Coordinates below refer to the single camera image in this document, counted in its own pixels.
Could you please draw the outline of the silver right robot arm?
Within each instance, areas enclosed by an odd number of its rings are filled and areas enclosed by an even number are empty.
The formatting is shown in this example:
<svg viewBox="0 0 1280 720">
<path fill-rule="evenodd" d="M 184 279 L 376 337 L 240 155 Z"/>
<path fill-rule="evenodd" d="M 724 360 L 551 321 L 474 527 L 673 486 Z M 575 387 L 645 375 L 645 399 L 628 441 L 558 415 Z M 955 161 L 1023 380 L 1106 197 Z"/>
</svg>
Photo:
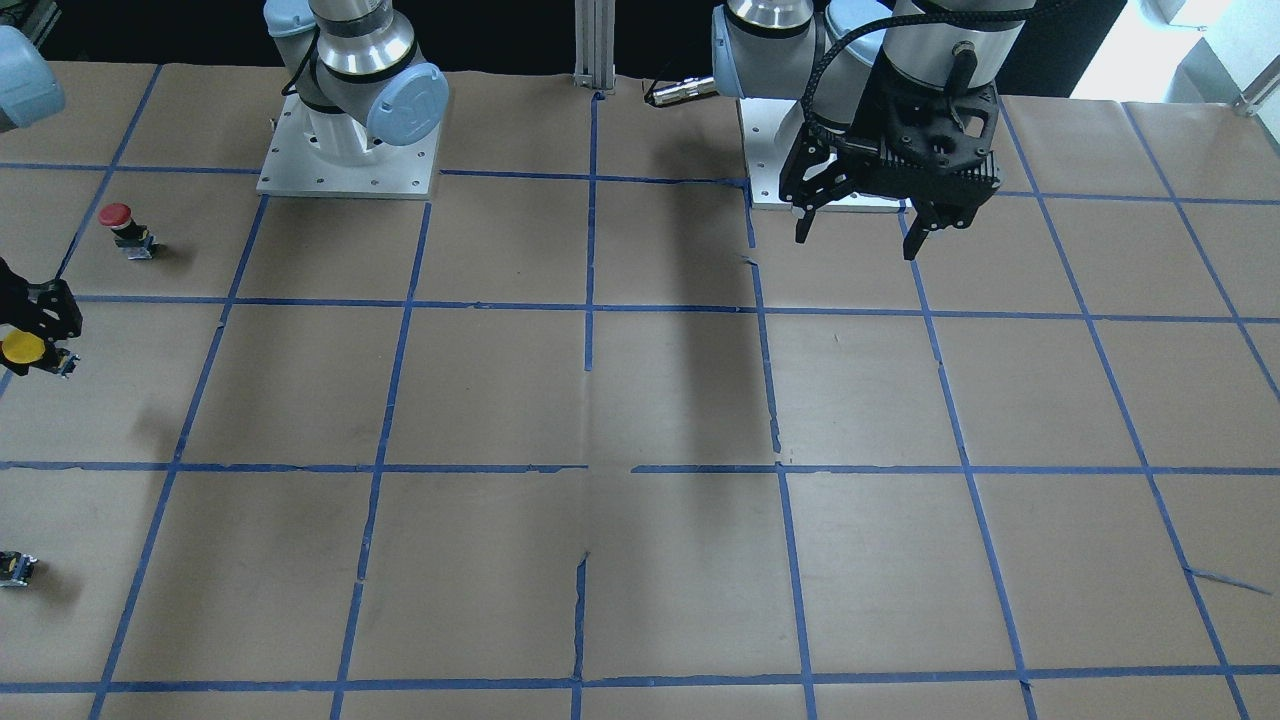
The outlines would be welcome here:
<svg viewBox="0 0 1280 720">
<path fill-rule="evenodd" d="M 265 1 L 262 17 L 291 76 L 257 193 L 429 200 L 451 87 L 410 19 L 393 1 Z M 64 90 L 31 40 L 3 26 L 1 49 L 3 133 L 61 111 Z M 128 259 L 154 256 L 155 236 L 128 206 L 99 220 Z M 59 343 L 83 320 L 69 284 L 28 282 L 3 260 L 1 291 L 3 368 L 72 373 L 79 359 Z"/>
</svg>

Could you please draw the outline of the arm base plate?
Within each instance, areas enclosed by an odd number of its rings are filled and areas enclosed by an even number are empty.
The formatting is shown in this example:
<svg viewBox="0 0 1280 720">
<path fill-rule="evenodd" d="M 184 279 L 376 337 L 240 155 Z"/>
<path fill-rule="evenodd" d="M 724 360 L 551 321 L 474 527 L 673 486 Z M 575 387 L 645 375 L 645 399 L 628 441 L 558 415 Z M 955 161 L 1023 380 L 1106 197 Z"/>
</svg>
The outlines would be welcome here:
<svg viewBox="0 0 1280 720">
<path fill-rule="evenodd" d="M 353 118 L 285 99 L 259 173 L 256 191 L 273 197 L 428 201 L 436 176 L 443 124 L 425 138 L 381 142 Z"/>
<path fill-rule="evenodd" d="M 786 99 L 744 97 L 739 101 L 739 117 L 753 206 L 764 210 L 790 210 L 792 206 L 782 197 L 780 183 L 785 161 L 797 132 L 803 128 L 799 104 Z M 908 200 L 852 193 L 826 204 L 823 209 L 845 213 L 904 213 L 910 206 Z"/>
</svg>

